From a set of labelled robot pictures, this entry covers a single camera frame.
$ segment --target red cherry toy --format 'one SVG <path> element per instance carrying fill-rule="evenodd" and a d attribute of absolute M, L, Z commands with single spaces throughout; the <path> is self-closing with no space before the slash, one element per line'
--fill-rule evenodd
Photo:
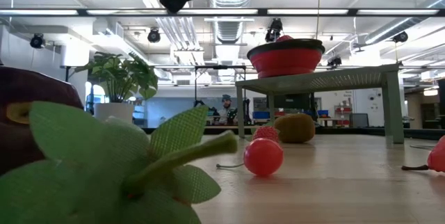
<path fill-rule="evenodd" d="M 272 175 L 282 163 L 283 149 L 271 139 L 255 139 L 245 149 L 245 167 L 260 177 Z"/>

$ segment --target red colander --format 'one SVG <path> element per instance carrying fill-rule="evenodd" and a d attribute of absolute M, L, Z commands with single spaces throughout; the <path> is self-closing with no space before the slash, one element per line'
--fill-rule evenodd
<path fill-rule="evenodd" d="M 266 78 L 312 73 L 324 52 L 320 40 L 284 35 L 277 42 L 251 49 L 248 58 L 258 71 L 258 78 Z"/>

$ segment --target green fabric leaf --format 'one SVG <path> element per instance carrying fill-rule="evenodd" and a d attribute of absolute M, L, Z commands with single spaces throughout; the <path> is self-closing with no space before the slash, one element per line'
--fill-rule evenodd
<path fill-rule="evenodd" d="M 130 202 L 121 223 L 144 224 L 200 224 L 190 205 L 173 200 L 164 190 L 150 190 L 138 201 Z"/>
<path fill-rule="evenodd" d="M 88 163 L 101 142 L 102 124 L 89 113 L 52 102 L 34 102 L 31 131 L 46 157 Z"/>
<path fill-rule="evenodd" d="M 122 208 L 130 200 L 122 193 L 122 182 L 149 164 L 148 137 L 142 129 L 116 118 L 104 124 L 103 145 L 95 150 L 97 162 L 89 165 L 91 173 L 80 173 L 76 182 L 80 188 L 76 217 L 82 224 L 116 223 L 123 218 Z M 146 207 L 146 202 L 136 202 Z"/>
<path fill-rule="evenodd" d="M 144 88 L 139 89 L 139 93 L 140 95 L 142 95 L 142 97 L 144 97 L 144 99 L 149 99 L 155 96 L 156 92 L 157 92 L 156 89 L 154 89 L 153 87 L 149 87 L 148 89 Z"/>
<path fill-rule="evenodd" d="M 0 223 L 67 223 L 75 193 L 72 170 L 36 161 L 0 177 Z"/>
<path fill-rule="evenodd" d="M 174 170 L 175 197 L 183 202 L 198 204 L 217 196 L 221 188 L 215 180 L 201 168 L 186 165 Z"/>
<path fill-rule="evenodd" d="M 150 152 L 159 158 L 201 141 L 204 133 L 207 106 L 184 111 L 167 120 L 152 133 Z"/>

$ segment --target red ball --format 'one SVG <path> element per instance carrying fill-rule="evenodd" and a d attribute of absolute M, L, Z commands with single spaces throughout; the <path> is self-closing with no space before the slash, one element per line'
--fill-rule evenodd
<path fill-rule="evenodd" d="M 256 140 L 258 138 L 268 138 L 272 141 L 279 142 L 280 138 L 278 137 L 278 131 L 274 127 L 259 127 L 256 132 L 253 134 L 252 140 Z"/>
<path fill-rule="evenodd" d="M 278 38 L 276 42 L 281 42 L 284 40 L 292 40 L 293 38 L 289 35 L 283 35 L 282 37 Z"/>
<path fill-rule="evenodd" d="M 253 140 L 244 151 L 244 164 L 260 177 L 272 175 L 283 163 L 283 149 L 268 138 Z"/>

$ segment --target metal table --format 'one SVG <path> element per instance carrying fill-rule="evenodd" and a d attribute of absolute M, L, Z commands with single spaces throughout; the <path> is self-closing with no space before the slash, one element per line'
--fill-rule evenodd
<path fill-rule="evenodd" d="M 236 96 L 243 97 L 243 89 L 269 96 L 270 115 L 275 115 L 273 97 L 300 93 L 382 88 L 383 111 L 385 115 L 385 135 L 388 141 L 403 143 L 401 95 L 398 84 L 398 64 L 377 67 L 360 67 L 348 70 L 315 72 L 313 74 L 289 75 L 249 81 L 237 81 Z M 238 108 L 243 108 L 243 100 L 238 99 Z M 238 114 L 238 132 L 244 134 L 244 115 Z"/>

